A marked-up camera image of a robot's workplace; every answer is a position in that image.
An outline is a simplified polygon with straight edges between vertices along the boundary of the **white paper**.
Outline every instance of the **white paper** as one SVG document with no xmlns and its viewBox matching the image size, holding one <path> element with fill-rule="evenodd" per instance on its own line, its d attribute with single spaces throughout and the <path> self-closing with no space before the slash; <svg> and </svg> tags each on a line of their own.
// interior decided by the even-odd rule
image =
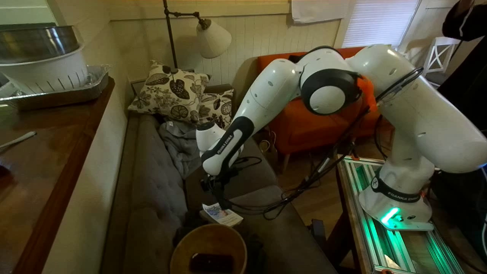
<svg viewBox="0 0 487 274">
<path fill-rule="evenodd" d="M 348 0 L 290 0 L 294 22 L 306 24 L 344 18 Z"/>
</svg>

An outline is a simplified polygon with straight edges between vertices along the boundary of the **lamp shade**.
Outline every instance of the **lamp shade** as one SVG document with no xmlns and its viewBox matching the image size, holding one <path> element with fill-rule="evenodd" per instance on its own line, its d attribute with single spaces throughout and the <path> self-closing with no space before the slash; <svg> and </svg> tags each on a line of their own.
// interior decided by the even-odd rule
<svg viewBox="0 0 487 274">
<path fill-rule="evenodd" d="M 196 27 L 196 42 L 204 57 L 222 54 L 231 44 L 231 35 L 214 21 L 205 19 L 205 24 Z"/>
</svg>

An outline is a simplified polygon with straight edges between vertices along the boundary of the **white container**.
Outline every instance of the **white container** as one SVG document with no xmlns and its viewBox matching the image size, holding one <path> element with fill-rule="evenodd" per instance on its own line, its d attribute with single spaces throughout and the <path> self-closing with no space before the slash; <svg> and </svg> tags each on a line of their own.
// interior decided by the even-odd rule
<svg viewBox="0 0 487 274">
<path fill-rule="evenodd" d="M 50 59 L 0 64 L 0 73 L 23 92 L 61 92 L 88 82 L 80 48 Z"/>
</svg>

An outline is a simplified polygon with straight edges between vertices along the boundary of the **floral pillow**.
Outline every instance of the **floral pillow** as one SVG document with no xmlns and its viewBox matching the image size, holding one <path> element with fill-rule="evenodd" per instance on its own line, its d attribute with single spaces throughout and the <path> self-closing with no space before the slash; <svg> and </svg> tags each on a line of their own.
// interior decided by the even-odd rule
<svg viewBox="0 0 487 274">
<path fill-rule="evenodd" d="M 199 97 L 208 85 L 208 74 L 172 70 L 152 62 L 149 76 L 128 106 L 141 114 L 161 114 L 173 120 L 199 121 Z"/>
<path fill-rule="evenodd" d="M 220 127 L 227 127 L 231 121 L 233 92 L 230 85 L 204 89 L 199 100 L 199 123 L 214 121 Z"/>
</svg>

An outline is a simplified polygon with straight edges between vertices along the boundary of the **green light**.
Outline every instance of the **green light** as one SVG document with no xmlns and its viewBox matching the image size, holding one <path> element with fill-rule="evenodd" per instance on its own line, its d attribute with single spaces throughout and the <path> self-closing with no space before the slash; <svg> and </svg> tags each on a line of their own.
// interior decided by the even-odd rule
<svg viewBox="0 0 487 274">
<path fill-rule="evenodd" d="M 386 225 L 386 222 L 399 211 L 397 207 L 392 207 L 382 219 L 380 222 Z"/>
</svg>

